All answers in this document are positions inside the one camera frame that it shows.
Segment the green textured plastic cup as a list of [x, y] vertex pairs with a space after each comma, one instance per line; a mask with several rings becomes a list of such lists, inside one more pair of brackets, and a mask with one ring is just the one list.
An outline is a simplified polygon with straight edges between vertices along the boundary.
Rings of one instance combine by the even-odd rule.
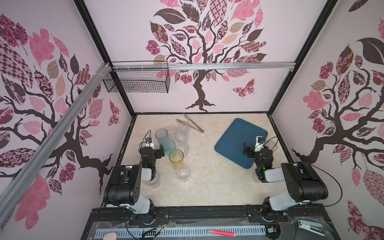
[[176, 143], [171, 139], [163, 142], [162, 145], [167, 156], [176, 149]]

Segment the yellow transparent cup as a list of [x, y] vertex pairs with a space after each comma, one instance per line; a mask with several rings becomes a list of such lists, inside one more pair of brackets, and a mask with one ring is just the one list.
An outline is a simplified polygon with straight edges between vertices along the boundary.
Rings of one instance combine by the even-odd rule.
[[169, 160], [172, 163], [174, 169], [177, 169], [183, 164], [184, 153], [181, 150], [173, 150], [169, 154]]

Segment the tall blue frosted cup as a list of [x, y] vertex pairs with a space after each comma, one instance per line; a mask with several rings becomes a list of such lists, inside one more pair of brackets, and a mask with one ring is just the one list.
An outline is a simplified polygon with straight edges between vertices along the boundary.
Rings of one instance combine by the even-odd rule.
[[159, 145], [162, 145], [169, 140], [169, 132], [167, 129], [158, 129], [155, 132], [155, 137]]

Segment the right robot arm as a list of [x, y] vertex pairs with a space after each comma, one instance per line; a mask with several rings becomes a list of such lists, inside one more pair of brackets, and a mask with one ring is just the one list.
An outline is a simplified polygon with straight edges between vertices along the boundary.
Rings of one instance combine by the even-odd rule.
[[264, 144], [253, 148], [245, 145], [243, 154], [254, 160], [255, 174], [260, 182], [286, 184], [284, 191], [264, 199], [260, 212], [266, 222], [275, 220], [279, 212], [296, 205], [324, 200], [329, 195], [325, 183], [309, 163], [283, 163], [274, 168], [273, 151]]

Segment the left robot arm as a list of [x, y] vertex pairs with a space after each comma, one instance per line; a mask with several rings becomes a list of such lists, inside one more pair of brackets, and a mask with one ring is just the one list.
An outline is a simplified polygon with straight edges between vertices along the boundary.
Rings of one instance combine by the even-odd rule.
[[104, 192], [103, 204], [106, 207], [128, 209], [142, 222], [149, 224], [155, 220], [155, 206], [152, 200], [141, 195], [141, 183], [158, 181], [156, 161], [165, 156], [165, 151], [163, 146], [159, 149], [144, 147], [140, 154], [140, 164], [113, 167]]

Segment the clear glass near right arm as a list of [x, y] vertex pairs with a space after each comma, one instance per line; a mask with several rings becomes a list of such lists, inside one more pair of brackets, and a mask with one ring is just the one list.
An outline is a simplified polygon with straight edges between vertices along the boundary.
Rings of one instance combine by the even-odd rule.
[[259, 180], [259, 177], [257, 175], [256, 171], [253, 171], [252, 179], [255, 183], [260, 183], [261, 181]]

